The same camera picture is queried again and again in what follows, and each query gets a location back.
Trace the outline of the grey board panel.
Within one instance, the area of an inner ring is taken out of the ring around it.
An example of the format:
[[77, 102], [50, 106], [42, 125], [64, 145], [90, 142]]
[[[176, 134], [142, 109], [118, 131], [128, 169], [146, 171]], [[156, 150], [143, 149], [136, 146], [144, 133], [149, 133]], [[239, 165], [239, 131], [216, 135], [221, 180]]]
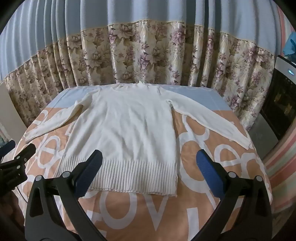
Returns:
[[27, 127], [20, 118], [15, 106], [10, 98], [8, 90], [4, 83], [1, 83], [1, 128], [4, 128], [3, 133], [8, 136], [9, 140], [14, 140], [18, 143]]

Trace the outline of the blue and floral curtain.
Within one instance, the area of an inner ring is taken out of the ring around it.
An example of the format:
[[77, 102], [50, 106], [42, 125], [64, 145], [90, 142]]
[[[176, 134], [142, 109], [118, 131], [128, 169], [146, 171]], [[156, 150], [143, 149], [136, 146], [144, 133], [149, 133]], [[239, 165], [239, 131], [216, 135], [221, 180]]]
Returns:
[[1, 82], [27, 126], [69, 87], [145, 82], [215, 89], [249, 129], [279, 50], [274, 1], [24, 1]]

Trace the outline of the white knit sweater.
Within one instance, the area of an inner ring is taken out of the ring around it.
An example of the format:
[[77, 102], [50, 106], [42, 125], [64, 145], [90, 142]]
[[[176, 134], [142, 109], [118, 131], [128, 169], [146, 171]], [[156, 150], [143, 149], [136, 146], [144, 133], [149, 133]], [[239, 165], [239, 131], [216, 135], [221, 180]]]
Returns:
[[92, 189], [175, 196], [178, 157], [174, 111], [245, 149], [251, 144], [234, 124], [200, 103], [143, 83], [95, 89], [25, 133], [25, 141], [29, 143], [76, 118], [58, 175], [73, 170], [99, 150], [103, 161]]

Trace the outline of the blue cloth on appliance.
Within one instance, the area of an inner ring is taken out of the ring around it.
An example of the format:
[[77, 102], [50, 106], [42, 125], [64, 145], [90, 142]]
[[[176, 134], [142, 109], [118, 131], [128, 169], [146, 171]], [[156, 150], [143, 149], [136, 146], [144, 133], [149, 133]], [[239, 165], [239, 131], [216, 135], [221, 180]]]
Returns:
[[295, 58], [295, 37], [296, 33], [292, 32], [283, 48], [284, 56], [287, 56], [290, 59]]

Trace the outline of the black appliance with white top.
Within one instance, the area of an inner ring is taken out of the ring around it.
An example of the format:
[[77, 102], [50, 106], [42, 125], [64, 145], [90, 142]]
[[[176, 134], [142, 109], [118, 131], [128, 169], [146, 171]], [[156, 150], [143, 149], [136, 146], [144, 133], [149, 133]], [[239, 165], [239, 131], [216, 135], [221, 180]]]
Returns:
[[273, 75], [260, 111], [278, 140], [295, 119], [295, 64], [278, 55]]

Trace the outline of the peach and blue blanket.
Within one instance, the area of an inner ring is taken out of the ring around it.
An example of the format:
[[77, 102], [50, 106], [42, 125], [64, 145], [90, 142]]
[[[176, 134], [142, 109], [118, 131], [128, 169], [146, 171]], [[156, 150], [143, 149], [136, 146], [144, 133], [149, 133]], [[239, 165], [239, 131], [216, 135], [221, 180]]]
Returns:
[[[79, 86], [62, 91], [42, 110], [28, 131], [99, 87]], [[244, 127], [215, 90], [170, 85], [164, 88], [206, 106], [232, 122], [245, 135]], [[191, 240], [219, 203], [196, 165], [199, 149], [209, 152], [214, 161], [239, 177], [253, 179], [257, 175], [262, 176], [272, 202], [270, 182], [255, 147], [245, 150], [235, 142], [206, 130], [190, 117], [175, 112], [173, 115], [176, 137], [181, 141], [182, 160], [177, 197], [90, 190], [79, 199], [88, 217], [107, 240]], [[33, 140], [37, 150], [26, 163], [28, 179], [14, 192], [24, 215], [34, 178], [37, 175], [45, 178], [54, 176], [74, 123], [75, 118], [65, 126]]]

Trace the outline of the striped pink fabric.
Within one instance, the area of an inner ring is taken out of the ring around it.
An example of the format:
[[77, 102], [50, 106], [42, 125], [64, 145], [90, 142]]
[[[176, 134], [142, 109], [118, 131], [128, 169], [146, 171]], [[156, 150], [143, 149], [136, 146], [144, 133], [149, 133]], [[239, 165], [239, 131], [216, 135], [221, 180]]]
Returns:
[[[295, 64], [295, 58], [284, 56], [283, 48], [295, 25], [284, 12], [278, 10], [280, 16], [281, 52], [280, 56]], [[295, 119], [282, 139], [264, 158], [267, 175], [273, 193], [273, 209], [280, 212], [295, 204]]]

